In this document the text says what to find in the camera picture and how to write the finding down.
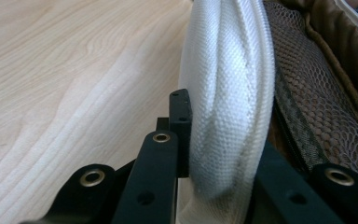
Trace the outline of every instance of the brown fabric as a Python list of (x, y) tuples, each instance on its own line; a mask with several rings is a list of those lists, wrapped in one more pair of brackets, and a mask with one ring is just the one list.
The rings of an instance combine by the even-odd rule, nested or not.
[(341, 67), (338, 59), (334, 55), (333, 51), (324, 41), (324, 39), (319, 35), (310, 25), (310, 14), (305, 14), (306, 19), (306, 31), (307, 35), (319, 46), (319, 49), (324, 53), (324, 57), (329, 62), (337, 81), (340, 83), (341, 89), (345, 91), (346, 95), (349, 97), (352, 105), (352, 109), (355, 112), (357, 121), (358, 121), (358, 92), (354, 88), (351, 79)]
[(276, 111), (274, 110), (272, 111), (271, 122), (269, 123), (267, 140), (278, 149), (281, 155), (283, 155), (292, 166), (296, 167), (296, 162), (287, 150), (289, 144), (283, 135), (283, 130), (278, 122)]
[(310, 13), (310, 24), (336, 55), (358, 90), (358, 28), (332, 0), (281, 0)]
[(266, 3), (277, 60), (276, 100), (306, 165), (327, 162), (358, 173), (358, 121), (298, 11)]

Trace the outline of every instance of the screw hole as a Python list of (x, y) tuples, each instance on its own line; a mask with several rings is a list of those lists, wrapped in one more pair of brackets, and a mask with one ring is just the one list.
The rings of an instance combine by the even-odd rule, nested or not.
[(149, 205), (155, 200), (155, 195), (154, 193), (146, 190), (138, 195), (137, 200), (140, 205)]
[(329, 178), (331, 181), (342, 185), (342, 186), (352, 186), (354, 184), (354, 180), (350, 175), (338, 170), (329, 168), (324, 171), (324, 174)]
[(153, 140), (158, 143), (165, 143), (170, 141), (170, 136), (166, 133), (158, 133), (153, 136)]
[(80, 177), (80, 184), (86, 188), (94, 187), (104, 180), (104, 172), (99, 169), (89, 170)]
[(292, 202), (296, 204), (306, 204), (307, 199), (300, 193), (289, 191), (287, 193), (287, 198)]

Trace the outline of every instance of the black plastic bracket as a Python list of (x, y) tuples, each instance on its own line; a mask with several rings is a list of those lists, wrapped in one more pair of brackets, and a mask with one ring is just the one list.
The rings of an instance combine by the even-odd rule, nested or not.
[(188, 158), (193, 113), (186, 89), (170, 94), (170, 131), (179, 138), (178, 177), (188, 177)]
[(178, 139), (156, 131), (144, 140), (112, 224), (174, 223)]
[(255, 176), (248, 223), (343, 223), (270, 144)]
[(358, 174), (332, 163), (313, 167), (310, 185), (347, 223), (358, 223)]
[(107, 223), (116, 210), (131, 170), (129, 165), (117, 172), (101, 164), (77, 170), (63, 185), (44, 217), (22, 224)]

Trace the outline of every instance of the light wood grain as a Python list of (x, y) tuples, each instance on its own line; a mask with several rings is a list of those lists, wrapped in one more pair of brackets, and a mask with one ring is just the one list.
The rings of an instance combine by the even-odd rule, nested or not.
[(189, 0), (0, 0), (0, 223), (134, 159), (177, 89)]

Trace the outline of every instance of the black mesh fabric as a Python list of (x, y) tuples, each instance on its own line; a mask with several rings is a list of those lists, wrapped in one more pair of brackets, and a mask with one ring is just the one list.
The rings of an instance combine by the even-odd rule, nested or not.
[(275, 98), (309, 169), (332, 162), (358, 173), (358, 121), (302, 15), (265, 2), (273, 37)]

